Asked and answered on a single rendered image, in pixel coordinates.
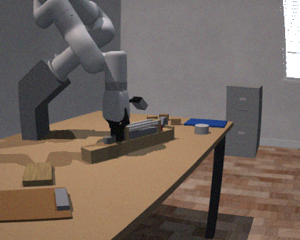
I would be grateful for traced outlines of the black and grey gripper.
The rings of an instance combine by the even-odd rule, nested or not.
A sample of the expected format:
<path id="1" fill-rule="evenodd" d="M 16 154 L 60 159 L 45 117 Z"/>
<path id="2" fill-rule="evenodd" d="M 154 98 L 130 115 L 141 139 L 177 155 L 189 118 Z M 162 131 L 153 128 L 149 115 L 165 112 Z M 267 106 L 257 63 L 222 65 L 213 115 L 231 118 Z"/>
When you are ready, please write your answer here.
<path id="1" fill-rule="evenodd" d="M 130 102 L 127 89 L 104 91 L 103 118 L 109 123 L 111 136 L 116 135 L 116 141 L 123 141 L 124 129 L 130 124 Z"/>

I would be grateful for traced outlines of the grey cylinder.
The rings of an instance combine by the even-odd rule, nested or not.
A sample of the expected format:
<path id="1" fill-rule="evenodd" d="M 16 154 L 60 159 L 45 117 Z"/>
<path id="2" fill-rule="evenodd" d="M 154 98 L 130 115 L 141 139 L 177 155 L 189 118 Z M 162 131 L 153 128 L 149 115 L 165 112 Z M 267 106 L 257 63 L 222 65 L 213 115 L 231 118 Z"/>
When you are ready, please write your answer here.
<path id="1" fill-rule="evenodd" d="M 208 124 L 196 124 L 195 125 L 195 134 L 206 135 L 209 133 L 209 125 Z"/>

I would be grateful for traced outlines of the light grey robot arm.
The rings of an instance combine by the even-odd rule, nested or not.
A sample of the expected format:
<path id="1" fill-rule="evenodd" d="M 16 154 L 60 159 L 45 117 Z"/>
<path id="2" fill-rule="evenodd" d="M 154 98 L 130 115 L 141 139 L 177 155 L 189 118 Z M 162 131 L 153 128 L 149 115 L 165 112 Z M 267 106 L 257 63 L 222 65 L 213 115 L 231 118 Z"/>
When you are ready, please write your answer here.
<path id="1" fill-rule="evenodd" d="M 105 90 L 127 89 L 127 54 L 100 51 L 112 41 L 115 28 L 93 1 L 33 0 L 33 17 L 42 29 L 54 23 L 69 45 L 59 57 L 55 54 L 48 61 L 50 71 L 59 81 L 67 81 L 67 75 L 81 64 L 90 74 L 105 71 Z M 91 30 L 87 31 L 85 25 Z"/>

